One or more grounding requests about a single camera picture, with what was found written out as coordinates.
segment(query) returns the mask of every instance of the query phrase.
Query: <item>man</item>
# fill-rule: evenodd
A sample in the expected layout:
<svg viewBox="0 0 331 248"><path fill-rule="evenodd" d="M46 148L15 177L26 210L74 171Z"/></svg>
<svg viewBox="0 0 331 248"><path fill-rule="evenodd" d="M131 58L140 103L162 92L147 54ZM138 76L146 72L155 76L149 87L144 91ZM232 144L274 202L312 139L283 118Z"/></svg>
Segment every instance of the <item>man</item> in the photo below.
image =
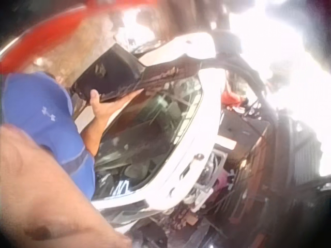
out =
<svg viewBox="0 0 331 248"><path fill-rule="evenodd" d="M94 156L103 131L110 116L140 91L101 104L99 93L92 90L90 104L95 118L80 135L71 118L70 96L49 75L10 74L2 87L2 121L24 130L49 152L91 200L95 190Z"/></svg>
<svg viewBox="0 0 331 248"><path fill-rule="evenodd" d="M0 228L13 247L132 247L26 133L4 125L0 144Z"/></svg>

